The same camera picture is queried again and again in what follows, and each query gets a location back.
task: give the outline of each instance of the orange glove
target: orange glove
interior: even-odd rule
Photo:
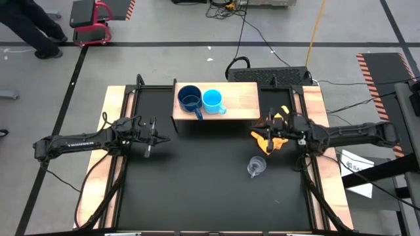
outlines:
[[[282,109],[286,112],[286,114],[289,113],[289,110],[287,107],[282,106]],[[274,118],[280,118],[283,119],[283,117],[277,113]],[[257,140],[258,146],[260,146],[260,148],[262,149],[263,152],[265,152],[267,155],[270,155],[271,153],[267,152],[267,146],[268,146],[268,140],[264,139],[263,137],[261,137],[259,134],[257,134],[256,132],[251,132],[252,137],[254,137]],[[273,144],[274,144],[274,150],[278,149],[280,150],[280,148],[282,148],[283,144],[288,142],[289,140],[286,138],[273,138]]]

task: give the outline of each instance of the light blue mug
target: light blue mug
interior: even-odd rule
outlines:
[[[222,105],[222,95],[215,89],[207,90],[203,94],[204,111],[208,114],[225,114],[226,108]]]

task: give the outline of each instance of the dark blue mug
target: dark blue mug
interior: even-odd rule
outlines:
[[[193,85],[182,87],[178,91],[178,101],[184,111],[195,112],[197,118],[200,121],[203,120],[203,114],[200,111],[203,102],[201,101],[201,91],[199,88]]]

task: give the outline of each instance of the white paper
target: white paper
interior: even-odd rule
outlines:
[[[343,166],[343,163],[348,167],[351,168],[354,172],[358,172],[364,170],[366,168],[370,168],[374,166],[372,161],[364,159],[363,157],[359,157],[349,151],[343,150],[341,155],[341,177],[346,176],[348,174],[352,174],[346,167]],[[356,187],[350,187],[348,190],[363,195],[365,197],[372,198],[372,185],[371,184],[364,184]]]

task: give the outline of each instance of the gray concrete floor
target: gray concrete floor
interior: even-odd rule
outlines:
[[[72,36],[68,26],[71,1],[37,0],[49,10],[59,10],[58,23]],[[322,0],[300,0],[289,9],[258,9],[248,12],[247,20],[258,27],[267,41],[308,42]],[[420,42],[416,0],[387,1],[398,27],[407,42]],[[237,41],[242,20],[205,17],[208,5],[176,6],[169,0],[143,0],[135,6],[128,22],[111,22],[113,42],[183,42]],[[243,41],[262,41],[259,34],[245,25]],[[0,24],[0,42],[21,41]],[[317,42],[397,43],[387,16],[379,1],[327,1],[320,23]],[[2,49],[23,51],[29,47]],[[28,200],[38,163],[33,159],[32,143],[51,134],[64,95],[80,53],[78,47],[63,47],[64,56],[40,61],[33,52],[10,53],[0,50],[0,88],[18,89],[21,98],[0,100],[1,128],[10,134],[0,140],[0,232],[13,235]],[[276,47],[274,50],[292,66],[305,64],[306,47]],[[106,87],[134,84],[141,73],[146,84],[168,85],[178,81],[224,81],[224,70],[236,47],[91,47],[88,49],[79,79],[75,85],[61,134],[92,132],[102,108]],[[420,49],[410,49],[420,61]],[[356,53],[402,52],[401,48],[313,48],[309,70],[317,80],[336,83],[364,82]],[[242,47],[257,67],[284,66],[266,47]],[[327,109],[337,109],[370,98],[365,86],[336,87],[321,84]],[[342,111],[351,123],[379,121],[372,103]],[[343,125],[329,117],[330,125]],[[392,158],[390,149],[369,145],[345,149],[358,155]],[[80,187],[90,153],[65,155],[51,162],[49,169]],[[35,204],[26,233],[70,230],[77,193],[47,175]],[[399,233],[393,212],[372,212],[350,206],[356,229],[366,233],[394,235]],[[410,229],[419,235],[412,210],[408,212]]]

